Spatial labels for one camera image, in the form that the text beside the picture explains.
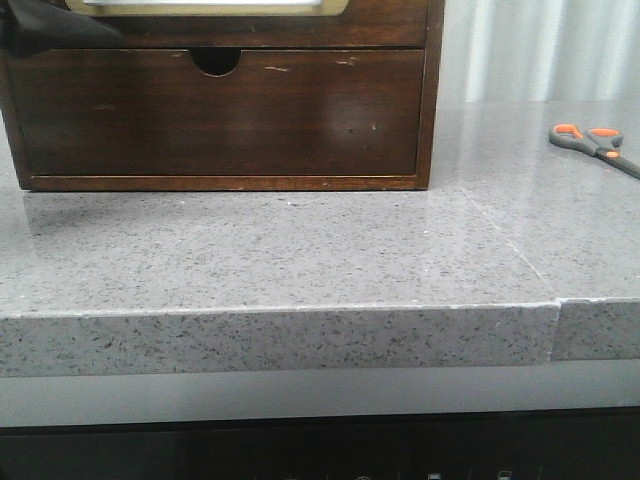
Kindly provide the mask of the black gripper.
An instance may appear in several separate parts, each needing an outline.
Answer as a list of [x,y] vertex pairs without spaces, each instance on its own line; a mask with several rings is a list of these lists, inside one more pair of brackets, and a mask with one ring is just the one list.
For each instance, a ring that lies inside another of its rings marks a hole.
[[1,48],[26,58],[53,49],[112,48],[122,33],[90,16],[44,1],[1,2]]

